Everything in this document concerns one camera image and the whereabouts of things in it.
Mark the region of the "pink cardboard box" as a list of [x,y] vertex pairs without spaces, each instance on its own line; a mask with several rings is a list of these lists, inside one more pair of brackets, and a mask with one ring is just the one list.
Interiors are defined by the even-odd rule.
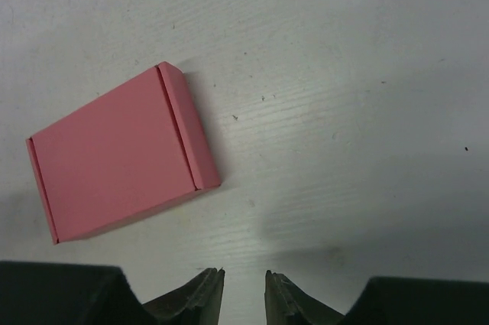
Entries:
[[185,76],[168,62],[26,145],[56,244],[125,226],[222,182]]

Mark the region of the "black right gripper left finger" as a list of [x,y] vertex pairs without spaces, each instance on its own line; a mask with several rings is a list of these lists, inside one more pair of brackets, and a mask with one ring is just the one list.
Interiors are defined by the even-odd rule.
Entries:
[[1,263],[3,324],[217,324],[225,272],[207,268],[142,304],[119,267]]

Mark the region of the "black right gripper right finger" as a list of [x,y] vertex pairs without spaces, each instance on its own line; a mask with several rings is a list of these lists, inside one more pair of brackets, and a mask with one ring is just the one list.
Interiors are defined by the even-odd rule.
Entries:
[[268,324],[487,324],[488,284],[373,277],[346,314],[309,296],[286,275],[265,275]]

